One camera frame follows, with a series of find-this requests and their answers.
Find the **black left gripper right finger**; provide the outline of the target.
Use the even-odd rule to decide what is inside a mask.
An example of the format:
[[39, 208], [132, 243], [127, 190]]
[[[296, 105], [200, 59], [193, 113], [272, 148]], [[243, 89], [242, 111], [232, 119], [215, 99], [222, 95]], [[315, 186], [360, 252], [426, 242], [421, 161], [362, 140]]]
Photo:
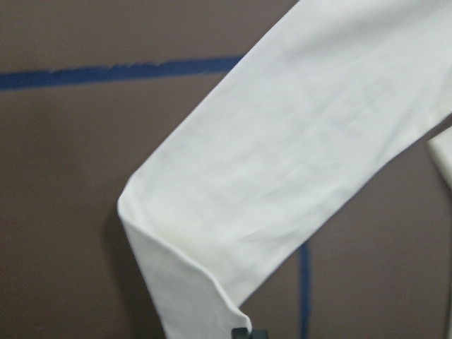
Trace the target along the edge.
[[250, 332], [250, 339], [268, 339], [268, 331], [265, 329], [253, 329]]

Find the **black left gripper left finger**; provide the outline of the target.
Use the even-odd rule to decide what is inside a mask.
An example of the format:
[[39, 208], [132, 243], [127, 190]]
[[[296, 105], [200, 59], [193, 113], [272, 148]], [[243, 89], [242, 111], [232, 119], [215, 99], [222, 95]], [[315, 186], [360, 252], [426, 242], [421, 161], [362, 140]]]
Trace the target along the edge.
[[231, 330], [232, 339], [248, 339], [249, 331], [247, 328], [233, 328]]

